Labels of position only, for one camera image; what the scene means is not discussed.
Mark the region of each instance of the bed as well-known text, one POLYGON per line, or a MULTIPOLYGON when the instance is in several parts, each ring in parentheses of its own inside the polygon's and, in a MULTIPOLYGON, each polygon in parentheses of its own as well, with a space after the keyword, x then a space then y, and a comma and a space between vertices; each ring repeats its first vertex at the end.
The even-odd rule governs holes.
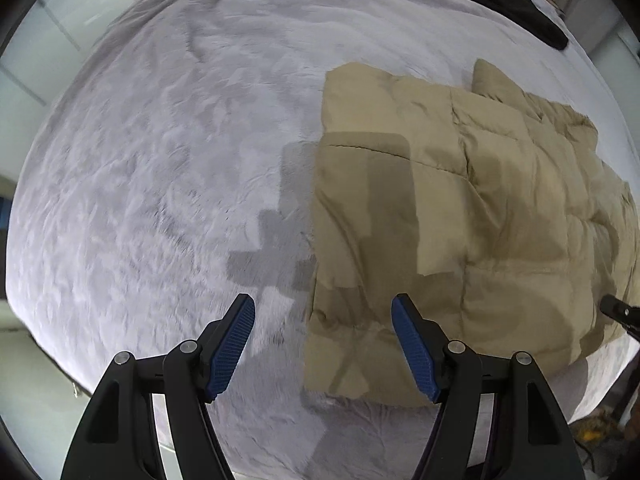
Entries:
MULTIPOLYGON (((638 200, 640 161, 620 109, 567 34, 559 52, 467 0, 139 0, 98 42, 25 162, 7 247, 12 308, 93 390, 116 352, 165 353, 249 293, 253 335, 209 410, 231 468, 409 478, 436 408, 302 388, 324 74, 359 61, 468 88, 486 59, 587 114, 598 154, 638 200)), ((588 414, 637 350, 624 336, 550 378, 567 418, 588 414)), ((483 399, 473 463, 491 405, 483 399)), ((155 410, 171 446, 161 401, 155 410)))

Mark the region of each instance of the plush bed cover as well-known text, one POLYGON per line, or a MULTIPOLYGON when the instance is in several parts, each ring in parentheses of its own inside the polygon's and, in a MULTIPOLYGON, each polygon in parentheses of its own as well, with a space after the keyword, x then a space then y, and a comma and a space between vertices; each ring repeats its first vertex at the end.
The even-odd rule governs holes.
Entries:
MULTIPOLYGON (((260 478, 410 477, 436 408, 302 389, 322 85, 327 70, 359 61, 469 88, 479 57, 587 114, 598 154, 638 200, 620 109, 573 38, 558 52, 466 0, 140 0, 97 45, 24 165, 8 240, 13 309, 93 389, 117 351, 167 352, 247 292, 254 334, 210 408, 231 467, 260 478)), ((553 378, 567 416, 589 413, 637 348, 625 336, 553 378)), ((170 444, 161 403, 156 419, 170 444)))

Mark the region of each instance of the tile grout line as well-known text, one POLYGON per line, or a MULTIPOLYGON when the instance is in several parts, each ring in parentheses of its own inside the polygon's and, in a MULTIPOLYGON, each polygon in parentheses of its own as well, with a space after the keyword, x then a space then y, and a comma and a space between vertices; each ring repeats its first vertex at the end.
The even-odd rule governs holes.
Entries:
POLYGON ((2 63, 0 63, 0 72, 2 72, 5 76, 7 76, 16 86, 23 90, 29 97, 33 98, 38 104, 42 106, 47 106, 47 102, 40 97, 36 92, 31 90, 27 85, 25 85, 17 76, 15 76, 7 67, 5 67, 2 63))
POLYGON ((44 0, 38 0, 38 3, 44 9, 44 11, 47 13, 47 16, 49 17, 49 19, 54 23, 54 25, 56 25, 58 30, 60 32, 62 32, 62 34, 64 35, 65 38, 67 38, 68 42, 71 43, 78 52, 80 52, 82 49, 80 48, 80 45, 78 45, 78 42, 76 42, 76 40, 74 40, 74 38, 71 36, 69 31, 66 30, 64 25, 62 25, 62 23, 60 23, 58 21, 58 19, 55 17, 53 12, 51 12, 51 9, 49 9, 49 7, 47 7, 46 2, 44 0))

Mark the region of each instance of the blue object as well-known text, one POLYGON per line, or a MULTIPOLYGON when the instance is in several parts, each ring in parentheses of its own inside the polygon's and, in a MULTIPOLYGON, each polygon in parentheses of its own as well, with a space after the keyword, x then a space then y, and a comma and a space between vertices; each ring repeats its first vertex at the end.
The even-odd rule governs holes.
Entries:
POLYGON ((11 200, 0 198, 0 229, 9 228, 9 216, 11 215, 11 200))
POLYGON ((415 384, 431 402, 435 402, 440 395, 440 388, 434 376, 433 359, 399 298, 391 302, 391 321, 415 384))
POLYGON ((247 297, 211 360, 211 375, 205 388, 207 397, 210 400, 215 399, 217 395, 224 392, 229 386, 229 381, 236 370, 244 345, 254 327, 254 321, 254 300, 247 297))

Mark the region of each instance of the white tile floor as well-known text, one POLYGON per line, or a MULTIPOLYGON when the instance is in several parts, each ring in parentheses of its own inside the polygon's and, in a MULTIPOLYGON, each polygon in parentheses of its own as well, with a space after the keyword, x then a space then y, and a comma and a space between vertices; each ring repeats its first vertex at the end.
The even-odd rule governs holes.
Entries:
POLYGON ((0 175, 17 181, 51 104, 134 0, 39 0, 0 57, 0 175))

